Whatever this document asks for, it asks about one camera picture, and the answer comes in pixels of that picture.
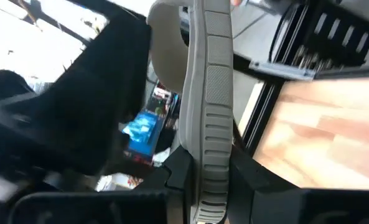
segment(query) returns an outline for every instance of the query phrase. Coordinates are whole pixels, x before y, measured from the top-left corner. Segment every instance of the wooden floor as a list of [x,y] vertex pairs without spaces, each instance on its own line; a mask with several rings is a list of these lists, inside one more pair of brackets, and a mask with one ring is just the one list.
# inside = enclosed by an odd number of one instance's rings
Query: wooden floor
[[369,78],[285,84],[254,159],[299,187],[369,189]]

